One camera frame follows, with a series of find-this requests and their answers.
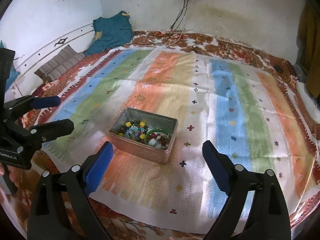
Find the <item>green jade bangle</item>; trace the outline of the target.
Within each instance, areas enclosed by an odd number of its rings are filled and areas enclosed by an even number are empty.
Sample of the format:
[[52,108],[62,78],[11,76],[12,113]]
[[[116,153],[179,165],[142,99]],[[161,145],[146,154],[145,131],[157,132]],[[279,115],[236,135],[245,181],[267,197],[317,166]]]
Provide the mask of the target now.
[[165,129],[152,129],[150,131],[148,131],[148,133],[146,133],[145,138],[144,138],[144,144],[148,144],[148,137],[152,134],[152,133],[156,133],[156,132],[160,132],[160,133],[164,133],[167,137],[171,137],[172,134],[169,133],[167,130]]

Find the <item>striped brown pillow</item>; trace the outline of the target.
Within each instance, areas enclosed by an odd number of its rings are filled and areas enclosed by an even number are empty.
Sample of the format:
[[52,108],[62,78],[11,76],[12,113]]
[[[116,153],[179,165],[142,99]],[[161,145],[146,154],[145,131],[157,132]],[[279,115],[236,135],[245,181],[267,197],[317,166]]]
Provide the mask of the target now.
[[67,45],[56,56],[37,69],[34,74],[44,83],[53,82],[84,58],[84,53],[77,53],[70,45]]

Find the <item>silver metal tin box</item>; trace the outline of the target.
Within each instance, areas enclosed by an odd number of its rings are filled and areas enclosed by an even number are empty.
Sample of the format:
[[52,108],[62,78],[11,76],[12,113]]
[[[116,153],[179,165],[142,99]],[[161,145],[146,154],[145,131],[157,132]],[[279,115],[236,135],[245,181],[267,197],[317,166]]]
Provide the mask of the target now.
[[[134,108],[125,108],[110,129],[110,137],[116,148],[153,161],[166,164],[176,139],[178,120]],[[146,133],[152,129],[165,129],[172,134],[152,133],[144,144]]]

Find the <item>striped colourful cloth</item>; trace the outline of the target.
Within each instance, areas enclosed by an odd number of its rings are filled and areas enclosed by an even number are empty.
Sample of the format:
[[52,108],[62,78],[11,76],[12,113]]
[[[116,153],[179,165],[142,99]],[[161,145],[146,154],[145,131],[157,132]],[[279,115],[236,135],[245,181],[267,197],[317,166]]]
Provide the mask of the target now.
[[103,142],[126,108],[178,121],[167,164],[115,150],[92,198],[164,229],[205,233],[226,200],[202,156],[209,140],[234,163],[274,170],[289,213],[319,191],[318,148],[296,94],[271,70],[165,49],[121,49],[82,71],[49,120],[71,119],[67,137],[44,150],[64,171]]

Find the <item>teal garment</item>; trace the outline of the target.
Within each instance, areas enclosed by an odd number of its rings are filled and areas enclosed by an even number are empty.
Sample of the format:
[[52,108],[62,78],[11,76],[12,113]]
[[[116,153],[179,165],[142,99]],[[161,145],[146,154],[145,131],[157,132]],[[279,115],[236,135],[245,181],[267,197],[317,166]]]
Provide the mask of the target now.
[[130,15],[125,11],[110,18],[100,17],[93,20],[93,29],[95,37],[92,44],[84,51],[86,56],[127,44],[134,36]]

